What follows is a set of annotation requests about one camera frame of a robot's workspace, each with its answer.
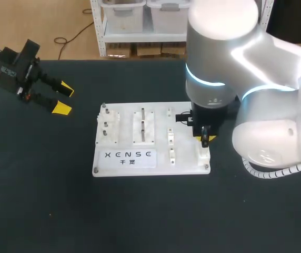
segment plastic bin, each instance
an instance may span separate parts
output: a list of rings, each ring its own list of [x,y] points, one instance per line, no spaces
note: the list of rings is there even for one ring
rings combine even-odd
[[[186,33],[190,0],[147,0],[155,33]]]
[[[146,0],[100,0],[111,33],[141,33]]]

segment white assembly board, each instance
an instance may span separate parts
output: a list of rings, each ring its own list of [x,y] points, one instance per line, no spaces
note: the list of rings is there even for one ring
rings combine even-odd
[[[209,174],[210,152],[175,122],[190,102],[104,104],[97,118],[93,176]]]

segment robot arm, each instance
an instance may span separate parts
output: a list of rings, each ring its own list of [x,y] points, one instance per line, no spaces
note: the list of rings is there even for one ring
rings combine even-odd
[[[0,50],[0,87],[17,95],[25,103],[33,101],[51,113],[68,115],[71,107],[57,99],[45,98],[32,89],[32,85],[40,80],[63,95],[71,96],[74,92],[62,80],[51,78],[43,72],[39,67],[39,58],[36,58],[38,50],[39,45],[30,40],[20,53],[8,47]]]
[[[235,150],[259,166],[293,168],[301,164],[301,47],[272,37],[257,21],[254,0],[194,1],[187,33],[190,125],[194,136],[202,129],[217,135],[238,96]]]

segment black tabletop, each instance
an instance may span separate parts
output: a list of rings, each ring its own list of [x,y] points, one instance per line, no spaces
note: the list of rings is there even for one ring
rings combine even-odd
[[[183,62],[42,67],[75,88],[59,96],[73,110],[49,114],[0,90],[0,252],[301,252],[301,173],[248,174],[233,121],[212,143],[210,175],[92,177],[100,105],[187,101]]]

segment floor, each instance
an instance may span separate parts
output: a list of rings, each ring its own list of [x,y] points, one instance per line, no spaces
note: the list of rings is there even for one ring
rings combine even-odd
[[[29,38],[41,45],[41,59],[56,60],[62,45],[54,38],[70,40],[90,24],[92,15],[82,13],[90,7],[89,0],[0,0],[0,49],[20,51]],[[94,26],[69,43],[61,59],[100,59]]]

